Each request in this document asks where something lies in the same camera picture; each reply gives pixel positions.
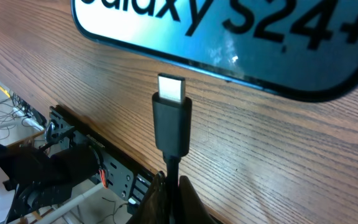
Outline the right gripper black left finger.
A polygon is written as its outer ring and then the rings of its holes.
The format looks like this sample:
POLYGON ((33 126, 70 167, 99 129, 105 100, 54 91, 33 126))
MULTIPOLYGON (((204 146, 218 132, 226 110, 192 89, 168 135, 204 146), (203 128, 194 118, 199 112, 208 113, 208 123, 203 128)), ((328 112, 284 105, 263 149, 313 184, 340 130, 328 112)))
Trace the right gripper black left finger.
POLYGON ((168 196, 165 174, 160 171, 147 190, 138 210, 127 224, 166 224, 168 223, 168 196))

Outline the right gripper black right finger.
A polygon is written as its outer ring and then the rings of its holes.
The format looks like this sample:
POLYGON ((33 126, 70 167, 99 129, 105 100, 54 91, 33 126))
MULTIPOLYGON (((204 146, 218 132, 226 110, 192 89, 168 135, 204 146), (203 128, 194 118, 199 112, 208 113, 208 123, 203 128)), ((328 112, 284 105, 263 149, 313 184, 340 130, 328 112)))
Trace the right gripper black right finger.
POLYGON ((211 215, 187 176, 178 184, 178 219, 183 224, 222 224, 211 215))

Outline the blue Samsung smartphone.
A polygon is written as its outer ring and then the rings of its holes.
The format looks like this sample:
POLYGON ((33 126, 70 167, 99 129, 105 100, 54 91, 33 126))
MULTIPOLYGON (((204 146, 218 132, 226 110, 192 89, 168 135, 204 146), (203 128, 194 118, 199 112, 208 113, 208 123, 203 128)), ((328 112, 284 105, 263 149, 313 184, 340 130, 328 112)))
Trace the blue Samsung smartphone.
POLYGON ((358 86, 358 0, 72 0, 89 40, 296 101, 358 86))

